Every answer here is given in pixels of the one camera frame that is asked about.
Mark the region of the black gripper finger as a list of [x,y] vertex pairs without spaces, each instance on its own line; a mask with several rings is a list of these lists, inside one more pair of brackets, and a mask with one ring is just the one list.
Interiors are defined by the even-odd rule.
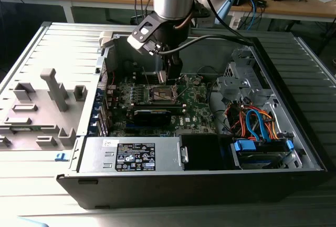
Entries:
[[164,56],[164,71],[166,73],[166,84],[173,85],[180,77],[183,62],[179,55]]

